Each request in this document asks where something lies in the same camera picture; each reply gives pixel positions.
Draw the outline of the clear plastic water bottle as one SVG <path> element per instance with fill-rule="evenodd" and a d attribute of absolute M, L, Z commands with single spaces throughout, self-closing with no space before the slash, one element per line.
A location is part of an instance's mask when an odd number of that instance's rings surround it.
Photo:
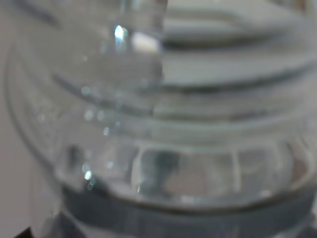
<path fill-rule="evenodd" d="M 314 188 L 314 0 L 3 0 L 16 124 L 55 184 L 173 210 Z"/>

